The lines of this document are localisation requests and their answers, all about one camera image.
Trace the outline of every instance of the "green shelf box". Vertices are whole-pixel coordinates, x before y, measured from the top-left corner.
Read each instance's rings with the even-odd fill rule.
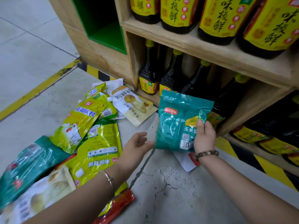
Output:
[[[114,0],[72,0],[87,37],[127,54]]]

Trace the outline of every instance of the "person's left hand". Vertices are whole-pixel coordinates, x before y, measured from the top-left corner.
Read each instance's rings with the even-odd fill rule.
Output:
[[[123,153],[116,162],[124,172],[123,174],[125,174],[126,179],[129,178],[133,171],[138,167],[144,155],[155,145],[155,142],[146,143],[146,135],[147,132],[134,134],[125,145]]]

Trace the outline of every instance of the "hand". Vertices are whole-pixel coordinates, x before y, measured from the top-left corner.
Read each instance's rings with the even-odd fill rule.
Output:
[[[141,163],[144,155],[150,151],[155,142],[147,142],[145,137],[147,132],[136,133],[125,145],[121,156],[118,161],[115,163],[120,166],[121,171],[129,178],[133,171]]]
[[[196,153],[214,150],[216,132],[209,121],[205,125],[201,119],[196,122],[196,137],[194,139],[194,150]]]

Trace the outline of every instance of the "concrete floor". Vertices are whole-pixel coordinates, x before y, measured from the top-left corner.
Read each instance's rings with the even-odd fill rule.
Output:
[[[74,60],[79,54],[48,0],[0,0],[0,111]],[[93,82],[75,69],[0,122],[0,174],[41,135],[50,135]],[[136,132],[155,139],[154,113],[135,128],[118,120],[122,146]],[[299,193],[220,152],[242,174],[299,208]],[[113,223],[246,223],[203,167],[187,173],[169,151],[150,151],[127,181],[136,200]]]

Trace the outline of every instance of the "bracelet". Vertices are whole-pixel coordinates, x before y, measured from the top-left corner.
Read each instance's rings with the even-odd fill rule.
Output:
[[[195,160],[198,160],[198,158],[200,158],[200,157],[209,156],[209,155],[218,156],[219,152],[216,151],[216,150],[209,150],[209,151],[206,151],[206,152],[200,152],[198,154],[195,154]]]
[[[110,182],[110,184],[111,184],[111,186],[112,186],[112,188],[113,188],[113,194],[112,194],[112,197],[111,197],[111,200],[110,200],[110,201],[112,201],[113,198],[115,197],[115,187],[114,187],[113,179],[110,178],[109,175],[107,175],[107,173],[106,173],[105,171],[100,170],[99,173],[100,173],[100,172],[103,172],[103,173],[106,175],[106,177],[108,178],[108,182]]]

